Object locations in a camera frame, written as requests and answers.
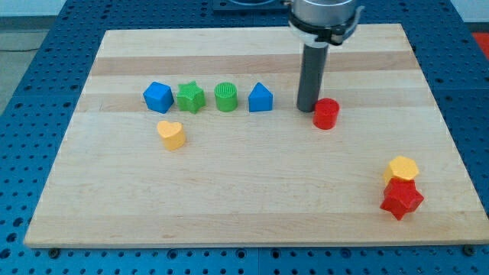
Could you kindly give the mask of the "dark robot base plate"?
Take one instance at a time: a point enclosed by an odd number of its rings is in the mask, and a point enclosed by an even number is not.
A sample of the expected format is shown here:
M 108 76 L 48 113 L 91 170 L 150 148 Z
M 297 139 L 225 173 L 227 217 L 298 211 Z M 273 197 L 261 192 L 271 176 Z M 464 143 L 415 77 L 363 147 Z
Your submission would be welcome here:
M 283 0 L 211 0 L 214 11 L 279 11 L 287 10 Z

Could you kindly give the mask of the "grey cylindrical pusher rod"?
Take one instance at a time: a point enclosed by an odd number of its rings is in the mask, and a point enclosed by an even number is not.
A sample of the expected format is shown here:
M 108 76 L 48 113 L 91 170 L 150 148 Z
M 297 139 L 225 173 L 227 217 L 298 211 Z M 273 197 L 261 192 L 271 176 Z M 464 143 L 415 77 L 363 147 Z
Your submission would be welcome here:
M 301 112 L 313 112 L 319 98 L 328 47 L 303 48 L 296 107 Z

